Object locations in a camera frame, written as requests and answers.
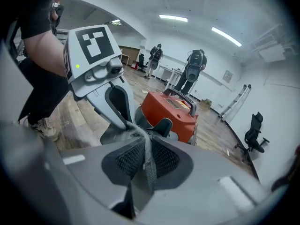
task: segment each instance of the toolbox handle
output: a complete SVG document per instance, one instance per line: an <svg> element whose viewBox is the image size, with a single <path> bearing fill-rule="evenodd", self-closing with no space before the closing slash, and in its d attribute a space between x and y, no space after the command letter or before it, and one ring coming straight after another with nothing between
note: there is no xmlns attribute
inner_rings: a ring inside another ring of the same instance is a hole
<svg viewBox="0 0 300 225"><path fill-rule="evenodd" d="M189 111L189 114L194 117L195 114L196 114L196 108L197 108L197 105L196 103L194 103L191 99L189 99L186 95L184 95L183 93L177 91L176 89L173 89L173 88L167 88L163 94L169 96L170 93L174 93L176 95L178 95L179 97L181 97L184 101L186 101L190 106L191 106L191 109Z"/></svg>

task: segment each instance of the ceiling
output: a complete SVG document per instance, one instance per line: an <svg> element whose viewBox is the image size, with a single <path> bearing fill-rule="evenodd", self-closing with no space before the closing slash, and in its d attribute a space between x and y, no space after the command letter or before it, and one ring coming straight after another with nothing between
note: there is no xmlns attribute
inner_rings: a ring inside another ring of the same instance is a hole
<svg viewBox="0 0 300 225"><path fill-rule="evenodd" d="M104 24L105 22L118 19L116 16L104 11L92 4L79 0L62 0L64 14L61 17L59 29L74 29L78 27ZM136 32L129 25L122 23L121 26L109 25L111 32L131 33Z"/></svg>
<svg viewBox="0 0 300 225"><path fill-rule="evenodd" d="M144 20L151 29L172 30L198 37L230 53L241 63L261 58L257 42L272 34L273 43L285 43L292 46L290 26L286 23L284 11L277 0L113 0L132 14ZM88 6L65 6L71 13L85 16ZM158 15L175 15L188 19L188 22L161 19ZM97 9L87 18L91 23L104 23L115 17ZM124 32L133 32L125 24L120 26ZM211 31L216 27L240 43L241 47Z"/></svg>

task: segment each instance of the gray cloth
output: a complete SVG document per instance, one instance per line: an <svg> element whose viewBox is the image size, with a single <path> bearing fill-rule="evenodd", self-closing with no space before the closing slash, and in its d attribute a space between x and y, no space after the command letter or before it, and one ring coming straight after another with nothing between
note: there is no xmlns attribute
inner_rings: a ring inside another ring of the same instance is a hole
<svg viewBox="0 0 300 225"><path fill-rule="evenodd" d="M133 137L144 137L145 138L145 163L143 169L146 171L148 185L153 193L154 184L157 179L156 165L152 157L152 142L148 134L136 124L127 121L127 130L121 131L113 124L110 124L108 129L104 132L100 138L102 144L115 143L124 141Z"/></svg>

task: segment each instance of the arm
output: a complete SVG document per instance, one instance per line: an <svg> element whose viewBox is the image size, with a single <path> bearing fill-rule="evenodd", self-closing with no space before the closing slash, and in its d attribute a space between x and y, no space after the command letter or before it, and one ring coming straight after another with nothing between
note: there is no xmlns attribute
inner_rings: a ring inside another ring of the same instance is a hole
<svg viewBox="0 0 300 225"><path fill-rule="evenodd" d="M52 19L56 21L59 17L61 17L64 9L65 7L62 5L59 5L57 9L53 9L53 11L51 12Z"/></svg>
<svg viewBox="0 0 300 225"><path fill-rule="evenodd" d="M206 68L206 64L202 64L200 72L203 71L205 68Z"/></svg>
<svg viewBox="0 0 300 225"><path fill-rule="evenodd" d="M59 16L56 14L55 9L52 10L51 16L52 16L52 19L55 20L55 21L59 18Z"/></svg>
<svg viewBox="0 0 300 225"><path fill-rule="evenodd" d="M59 76L67 76L63 58L64 46L51 30L24 39L24 44L28 55L41 68Z"/></svg>

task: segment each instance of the sneaker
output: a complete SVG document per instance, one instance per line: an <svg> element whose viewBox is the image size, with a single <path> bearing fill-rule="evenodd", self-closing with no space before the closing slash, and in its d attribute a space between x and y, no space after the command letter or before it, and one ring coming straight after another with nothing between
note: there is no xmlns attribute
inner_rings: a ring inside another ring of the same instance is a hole
<svg viewBox="0 0 300 225"><path fill-rule="evenodd" d="M39 120L36 124L31 125L31 128L36 130L41 137L48 138L55 142L58 139L59 133L56 129L50 126L45 118Z"/></svg>

